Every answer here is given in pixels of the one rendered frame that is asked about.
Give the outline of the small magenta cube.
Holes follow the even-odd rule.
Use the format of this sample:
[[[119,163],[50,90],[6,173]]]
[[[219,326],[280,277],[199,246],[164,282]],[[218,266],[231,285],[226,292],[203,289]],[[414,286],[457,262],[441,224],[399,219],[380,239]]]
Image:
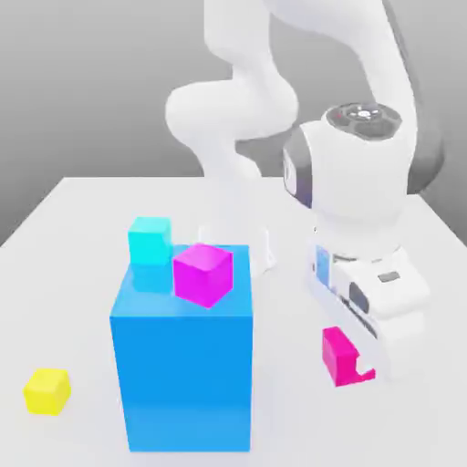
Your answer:
[[[211,245],[194,244],[172,260],[174,294],[196,305],[213,307],[233,288],[234,257]]]

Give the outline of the large blue box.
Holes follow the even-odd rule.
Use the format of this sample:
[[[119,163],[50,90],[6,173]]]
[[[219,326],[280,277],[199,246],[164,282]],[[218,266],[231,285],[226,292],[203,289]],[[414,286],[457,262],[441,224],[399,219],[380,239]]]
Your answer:
[[[171,267],[129,265],[109,315],[130,451],[249,451],[254,314],[249,251],[211,308],[177,297]]]

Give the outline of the small cyan cube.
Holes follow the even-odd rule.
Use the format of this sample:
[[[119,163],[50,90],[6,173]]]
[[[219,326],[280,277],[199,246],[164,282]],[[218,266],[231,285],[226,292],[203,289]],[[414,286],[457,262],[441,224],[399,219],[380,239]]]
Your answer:
[[[130,262],[134,265],[166,265],[172,255],[171,220],[137,217],[128,230]]]

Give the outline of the small pink cube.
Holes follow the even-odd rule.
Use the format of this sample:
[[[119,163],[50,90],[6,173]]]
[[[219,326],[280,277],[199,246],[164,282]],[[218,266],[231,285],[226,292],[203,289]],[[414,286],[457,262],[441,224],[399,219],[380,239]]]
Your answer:
[[[359,352],[339,327],[327,327],[322,331],[322,359],[336,387],[372,380],[376,370],[359,373]]]

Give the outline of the small yellow cube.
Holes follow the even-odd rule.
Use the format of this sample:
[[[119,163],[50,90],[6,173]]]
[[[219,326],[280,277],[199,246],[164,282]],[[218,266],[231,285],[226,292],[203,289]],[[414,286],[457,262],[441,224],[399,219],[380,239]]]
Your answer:
[[[30,413],[57,416],[71,395],[69,375],[65,369],[38,368],[23,388]]]

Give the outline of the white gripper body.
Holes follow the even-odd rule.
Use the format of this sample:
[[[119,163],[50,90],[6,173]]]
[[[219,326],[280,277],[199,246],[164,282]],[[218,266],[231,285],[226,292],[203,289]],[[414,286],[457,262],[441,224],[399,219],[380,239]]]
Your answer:
[[[342,330],[377,374],[385,379],[395,379],[395,352],[389,348],[389,342],[377,321],[360,308],[368,304],[368,299],[344,275],[344,268],[355,264],[346,257],[333,256],[311,242],[307,258],[308,285],[329,325]]]

